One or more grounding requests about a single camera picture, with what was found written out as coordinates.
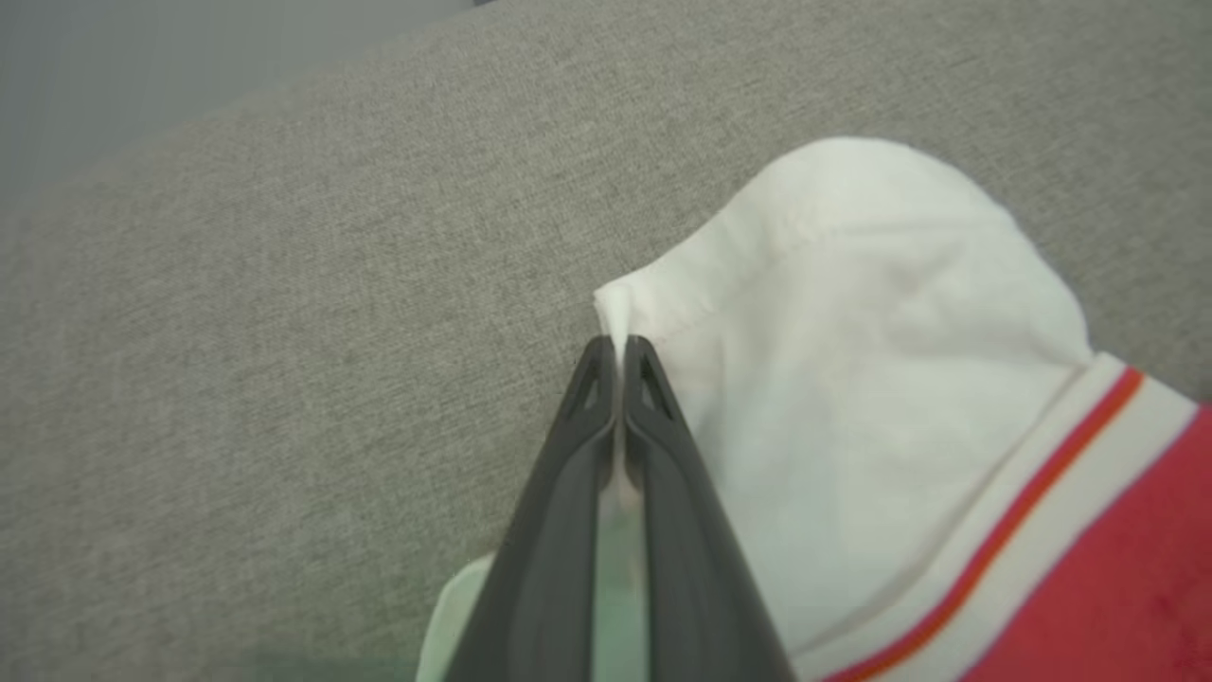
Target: gray fabric surface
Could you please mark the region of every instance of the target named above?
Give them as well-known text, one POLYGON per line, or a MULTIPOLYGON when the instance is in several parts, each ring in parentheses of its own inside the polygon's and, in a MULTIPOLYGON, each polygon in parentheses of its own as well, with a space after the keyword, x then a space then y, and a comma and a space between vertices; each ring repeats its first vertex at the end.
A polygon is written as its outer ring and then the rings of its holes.
POLYGON ((959 165, 1210 397, 1212 5, 503 0, 2 224, 0 678, 407 678, 590 291, 839 133, 959 165))

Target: gray upholstery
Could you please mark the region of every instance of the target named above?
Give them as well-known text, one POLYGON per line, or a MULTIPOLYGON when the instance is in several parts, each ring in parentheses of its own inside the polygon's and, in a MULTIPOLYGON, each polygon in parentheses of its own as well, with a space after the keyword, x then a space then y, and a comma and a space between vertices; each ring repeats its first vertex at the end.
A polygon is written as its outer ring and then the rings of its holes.
POLYGON ((0 678, 408 678, 593 288, 839 133, 968 172, 1212 395, 1212 5, 501 0, 6 218, 0 678))

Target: white fabric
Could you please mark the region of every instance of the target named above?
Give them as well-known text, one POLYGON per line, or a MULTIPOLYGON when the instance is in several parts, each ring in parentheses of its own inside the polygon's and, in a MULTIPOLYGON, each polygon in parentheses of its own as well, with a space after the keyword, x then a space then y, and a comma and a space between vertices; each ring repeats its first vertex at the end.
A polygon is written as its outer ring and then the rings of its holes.
POLYGON ((903 592, 1092 362, 1011 216, 874 139, 783 156, 595 298, 652 339, 793 658, 903 592))

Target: garment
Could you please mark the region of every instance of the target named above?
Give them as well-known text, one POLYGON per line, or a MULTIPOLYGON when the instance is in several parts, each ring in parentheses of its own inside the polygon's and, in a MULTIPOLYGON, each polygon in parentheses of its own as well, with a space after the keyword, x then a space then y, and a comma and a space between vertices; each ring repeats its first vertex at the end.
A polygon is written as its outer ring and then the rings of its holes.
POLYGON ((1212 418, 1094 354, 955 168, 810 144, 595 304, 656 346, 801 678, 1212 675, 1212 418))

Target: white stripe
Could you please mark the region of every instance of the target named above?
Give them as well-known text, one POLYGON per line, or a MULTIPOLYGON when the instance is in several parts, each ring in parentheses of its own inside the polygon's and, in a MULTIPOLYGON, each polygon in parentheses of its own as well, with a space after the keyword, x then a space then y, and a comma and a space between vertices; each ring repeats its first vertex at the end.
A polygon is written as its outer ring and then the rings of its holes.
MULTIPOLYGON (((993 474, 924 574, 865 623, 795 660, 801 678, 837 672, 897 641, 945 596, 1035 472, 1124 372, 1100 355, 993 474)), ((1057 481, 989 567, 951 621, 881 680, 950 680, 974 664, 1073 540, 1151 465, 1189 424, 1195 406, 1145 380, 1116 419, 1057 481)))

